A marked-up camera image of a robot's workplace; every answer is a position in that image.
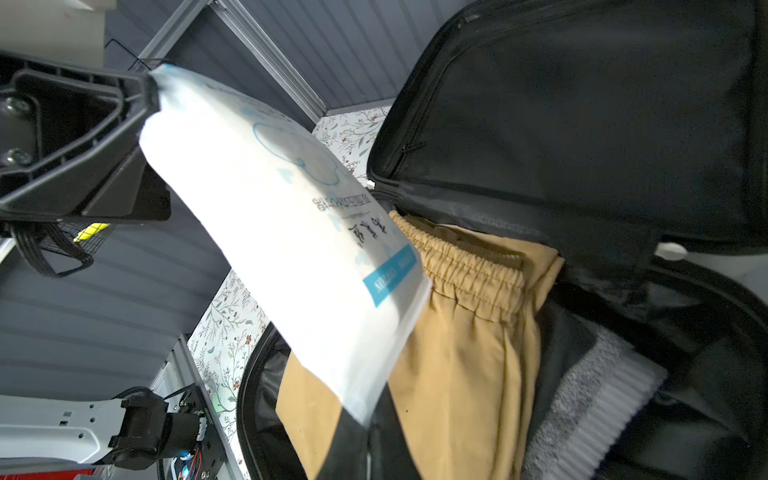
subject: cotton tissue package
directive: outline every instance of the cotton tissue package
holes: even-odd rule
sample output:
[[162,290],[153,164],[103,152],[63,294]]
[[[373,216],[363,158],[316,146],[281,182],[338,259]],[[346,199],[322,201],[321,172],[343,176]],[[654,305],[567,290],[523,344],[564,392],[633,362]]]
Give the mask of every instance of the cotton tissue package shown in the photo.
[[367,426],[430,289],[419,252],[312,134],[171,65],[139,144],[290,344]]

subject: gray towel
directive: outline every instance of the gray towel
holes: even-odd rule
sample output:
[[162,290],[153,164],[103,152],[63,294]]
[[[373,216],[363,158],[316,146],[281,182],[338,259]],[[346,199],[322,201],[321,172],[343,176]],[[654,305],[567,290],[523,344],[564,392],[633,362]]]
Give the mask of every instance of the gray towel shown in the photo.
[[523,480],[588,480],[667,371],[583,319],[597,341],[563,376],[525,449]]

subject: black suitcase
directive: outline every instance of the black suitcase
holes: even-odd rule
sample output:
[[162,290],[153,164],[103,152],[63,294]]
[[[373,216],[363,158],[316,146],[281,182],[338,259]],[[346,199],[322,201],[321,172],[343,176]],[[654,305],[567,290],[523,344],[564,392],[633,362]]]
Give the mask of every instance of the black suitcase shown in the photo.
[[[767,15],[747,0],[475,2],[432,39],[372,148],[377,200],[559,249],[548,301],[669,371],[596,478],[768,478],[766,305],[654,255],[768,245]],[[241,383],[254,478],[303,476],[274,414],[289,351],[270,328]],[[371,478],[412,478],[401,437]]]

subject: khaki pants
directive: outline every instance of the khaki pants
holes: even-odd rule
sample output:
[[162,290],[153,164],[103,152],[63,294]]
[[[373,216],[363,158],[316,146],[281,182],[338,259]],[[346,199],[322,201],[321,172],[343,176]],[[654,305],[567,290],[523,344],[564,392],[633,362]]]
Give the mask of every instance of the khaki pants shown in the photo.
[[[389,376],[424,480],[519,478],[538,374],[535,312],[563,264],[536,243],[390,214],[434,284]],[[317,476],[339,400],[292,355],[277,414],[307,476]]]

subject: floral pattern surface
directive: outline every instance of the floral pattern surface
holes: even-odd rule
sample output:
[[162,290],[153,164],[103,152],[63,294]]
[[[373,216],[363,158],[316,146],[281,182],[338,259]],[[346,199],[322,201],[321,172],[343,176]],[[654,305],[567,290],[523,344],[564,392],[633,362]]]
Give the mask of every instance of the floral pattern surface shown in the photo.
[[[389,107],[383,107],[323,117],[313,134],[365,185],[368,153],[388,112]],[[235,405],[245,364],[269,322],[231,270],[188,341],[214,413],[246,480],[250,474],[237,438]]]

